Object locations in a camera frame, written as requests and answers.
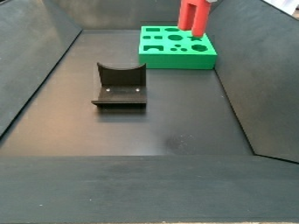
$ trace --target green foam block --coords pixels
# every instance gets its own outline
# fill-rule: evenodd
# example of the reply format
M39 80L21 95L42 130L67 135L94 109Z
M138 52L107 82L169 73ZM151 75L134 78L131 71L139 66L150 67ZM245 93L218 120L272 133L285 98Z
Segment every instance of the green foam block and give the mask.
M191 31L177 26L143 26L139 62L147 68L213 69L218 53L205 34L195 38Z

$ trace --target black floor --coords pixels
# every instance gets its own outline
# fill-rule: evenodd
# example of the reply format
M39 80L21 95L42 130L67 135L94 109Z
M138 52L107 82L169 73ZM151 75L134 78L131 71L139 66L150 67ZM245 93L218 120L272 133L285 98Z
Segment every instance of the black floor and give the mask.
M79 36L0 156L253 155L214 71L147 70L146 109L102 109L97 63L138 65L139 31Z

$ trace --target gray wall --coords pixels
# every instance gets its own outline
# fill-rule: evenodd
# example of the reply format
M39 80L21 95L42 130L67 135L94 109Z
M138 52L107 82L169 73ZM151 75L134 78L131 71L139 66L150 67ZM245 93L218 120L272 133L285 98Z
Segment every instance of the gray wall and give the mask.
M50 0L0 4L0 136L79 33Z
M87 30L177 25L182 0L54 0Z
M229 0L211 14L209 34L256 153L299 162L299 21L261 0Z

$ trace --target red object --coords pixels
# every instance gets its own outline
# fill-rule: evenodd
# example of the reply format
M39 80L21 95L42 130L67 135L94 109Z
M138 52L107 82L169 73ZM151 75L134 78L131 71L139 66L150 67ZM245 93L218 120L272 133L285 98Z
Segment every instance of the red object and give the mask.
M206 0L182 0L179 29L191 30L195 37L202 37L206 32L211 3Z

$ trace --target black holder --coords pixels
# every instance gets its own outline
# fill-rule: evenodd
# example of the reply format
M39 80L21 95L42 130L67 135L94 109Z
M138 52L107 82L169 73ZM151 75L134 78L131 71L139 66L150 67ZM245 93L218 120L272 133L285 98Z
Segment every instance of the black holder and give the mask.
M146 64L139 67L119 69L98 63L102 83L99 97L93 103L103 105L146 105Z

